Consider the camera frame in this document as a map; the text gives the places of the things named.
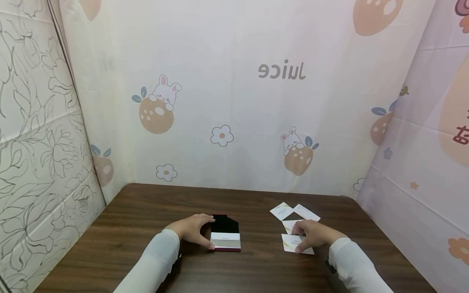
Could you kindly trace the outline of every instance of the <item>bunny illustration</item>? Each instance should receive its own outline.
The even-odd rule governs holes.
[[[296,134],[296,127],[293,126],[290,128],[290,134],[282,134],[280,137],[283,141],[283,147],[285,152],[283,153],[284,156],[288,155],[290,152],[290,148],[296,146],[299,149],[304,148],[304,144],[301,143],[300,137]]]
[[[166,75],[159,77],[159,85],[153,91],[153,94],[148,95],[151,101],[155,102],[157,99],[162,100],[166,103],[166,109],[168,111],[174,110],[174,103],[176,102],[176,93],[182,90],[182,87],[178,83],[168,85],[168,78]]]

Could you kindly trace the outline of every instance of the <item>hand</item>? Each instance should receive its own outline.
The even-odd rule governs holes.
[[[165,229],[176,232],[179,240],[185,240],[195,244],[202,245],[210,250],[214,250],[215,246],[208,239],[200,234],[200,228],[207,223],[213,223],[213,216],[206,214],[195,214],[189,218],[185,218],[169,224]]]
[[[313,220],[298,221],[292,229],[293,235],[306,234],[306,238],[295,249],[301,253],[310,247],[324,244],[332,245],[337,239],[347,237],[345,234]]]

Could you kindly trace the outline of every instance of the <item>wooden table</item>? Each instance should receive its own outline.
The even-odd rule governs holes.
[[[144,184],[124,187],[35,292],[110,293],[166,225],[194,213],[221,212],[239,222],[242,251],[182,245],[180,263],[158,292],[333,292],[324,259],[283,251],[285,230],[269,212],[283,201],[301,203],[357,242],[394,292],[434,292],[350,198]]]

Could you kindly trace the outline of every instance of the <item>business card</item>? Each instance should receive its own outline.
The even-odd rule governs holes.
[[[293,227],[295,223],[302,220],[290,220],[290,221],[282,221],[283,226],[285,227],[285,231],[288,235],[291,235]]]
[[[312,211],[303,207],[300,204],[297,204],[295,208],[293,209],[293,211],[306,220],[314,220],[318,222],[321,219],[320,216],[316,215],[315,213],[313,213]]]
[[[270,212],[280,221],[288,217],[293,213],[293,209],[286,203],[281,203],[275,208],[271,209]]]
[[[296,247],[303,241],[304,238],[305,236],[282,234],[283,250],[287,252],[295,252]],[[302,253],[313,255],[314,251],[312,248],[308,248]]]

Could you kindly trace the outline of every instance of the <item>white backdrop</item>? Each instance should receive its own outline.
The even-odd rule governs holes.
[[[107,200],[129,181],[354,196],[433,3],[61,2]]]

